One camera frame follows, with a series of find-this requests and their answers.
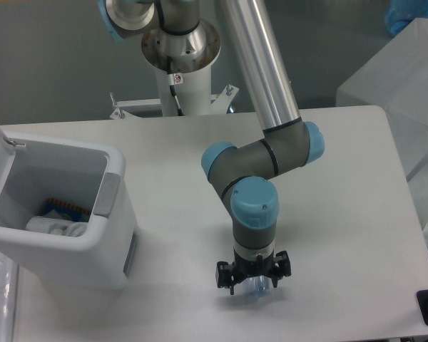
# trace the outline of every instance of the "light blue cap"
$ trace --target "light blue cap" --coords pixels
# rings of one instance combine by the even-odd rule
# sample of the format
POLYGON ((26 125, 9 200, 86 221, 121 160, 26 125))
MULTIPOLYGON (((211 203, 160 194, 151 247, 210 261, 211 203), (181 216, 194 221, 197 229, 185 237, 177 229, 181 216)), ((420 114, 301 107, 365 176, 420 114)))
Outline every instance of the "light blue cap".
POLYGON ((213 166, 215 159, 219 156, 220 153, 227 150, 228 148, 236 148, 231 142, 217 142, 214 145, 211 145, 201 157, 201 167, 205 170, 206 177, 209 179, 209 171, 211 166, 213 166))
POLYGON ((230 198, 235 218, 250 229, 266 229, 276 223, 279 214, 277 190, 261 177, 246 177, 233 188, 230 198))
POLYGON ((108 13, 106 12, 105 0, 98 0, 97 3, 98 3, 98 8, 100 9, 101 18, 103 18, 103 21, 106 25, 106 28, 108 29, 108 32, 111 38, 114 39, 115 41, 123 41, 123 38, 119 36, 119 33, 117 33, 113 24, 110 22, 108 13))
POLYGON ((309 164, 310 162, 322 157, 323 152, 325 151, 325 141, 316 124, 306 121, 305 125, 309 131, 310 140, 309 155, 306 160, 306 164, 309 164))

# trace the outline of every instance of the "clear plastic bottle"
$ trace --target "clear plastic bottle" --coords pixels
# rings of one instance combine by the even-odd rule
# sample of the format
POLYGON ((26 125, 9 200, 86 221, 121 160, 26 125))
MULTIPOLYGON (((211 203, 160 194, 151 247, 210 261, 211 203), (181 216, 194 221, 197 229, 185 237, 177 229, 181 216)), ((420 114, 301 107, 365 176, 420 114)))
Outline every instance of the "clear plastic bottle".
POLYGON ((270 279, 266 276, 254 276, 243 282, 243 291, 247 296, 263 297, 270 293, 270 279))
POLYGON ((428 18, 428 0, 391 0, 385 25, 396 36, 415 18, 428 18))

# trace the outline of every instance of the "blue object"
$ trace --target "blue object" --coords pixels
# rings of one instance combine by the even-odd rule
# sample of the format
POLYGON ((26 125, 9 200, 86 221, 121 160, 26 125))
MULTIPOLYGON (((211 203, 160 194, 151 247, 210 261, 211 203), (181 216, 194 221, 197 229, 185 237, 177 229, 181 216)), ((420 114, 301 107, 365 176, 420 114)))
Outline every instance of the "blue object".
POLYGON ((209 180, 209 171, 215 159, 219 156, 220 153, 227 150, 228 148, 236 148, 231 142, 217 142, 214 145, 211 145, 201 157, 201 167, 205 170, 206 177, 209 180))
POLYGON ((277 221, 279 201, 273 183, 261 177, 246 177, 233 188, 230 198, 235 218, 250 229, 266 229, 277 221))
POLYGON ((415 18, 428 18, 428 0, 392 0, 385 15, 385 25, 396 36, 415 18))
POLYGON ((309 155, 306 160, 306 164, 309 164, 310 162, 322 157, 323 152, 325 151, 325 141, 316 124, 306 121, 305 125, 309 131, 310 139, 309 155))
POLYGON ((108 13, 106 12, 105 0, 98 0, 97 3, 98 8, 100 9, 101 18, 103 19, 111 38, 115 41, 123 41, 123 38, 119 36, 119 33, 117 33, 117 31, 114 29, 113 24, 109 20, 108 13))

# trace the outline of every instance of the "white box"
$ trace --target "white box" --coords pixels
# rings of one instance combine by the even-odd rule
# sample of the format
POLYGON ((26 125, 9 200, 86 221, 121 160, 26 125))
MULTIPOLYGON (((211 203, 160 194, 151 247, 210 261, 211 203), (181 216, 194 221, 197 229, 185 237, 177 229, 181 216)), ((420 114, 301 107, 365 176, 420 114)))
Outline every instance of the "white box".
POLYGON ((121 289, 138 225, 115 147, 0 129, 0 252, 42 279, 121 289), (85 233, 24 230, 48 198, 92 211, 85 233))

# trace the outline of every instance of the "white tabletop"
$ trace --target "white tabletop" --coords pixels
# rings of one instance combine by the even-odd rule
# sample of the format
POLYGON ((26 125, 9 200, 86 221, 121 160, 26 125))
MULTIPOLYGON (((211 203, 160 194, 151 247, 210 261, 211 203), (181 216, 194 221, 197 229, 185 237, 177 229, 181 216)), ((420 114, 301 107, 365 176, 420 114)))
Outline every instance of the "white tabletop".
POLYGON ((200 166, 220 140, 262 137, 255 115, 9 126, 119 147, 141 227, 122 292, 41 282, 21 269, 14 341, 351 341, 428 334, 415 293, 428 252, 379 108, 304 110, 324 156, 273 180, 276 251, 292 276, 269 296, 230 296, 215 263, 233 260, 230 218, 200 166))

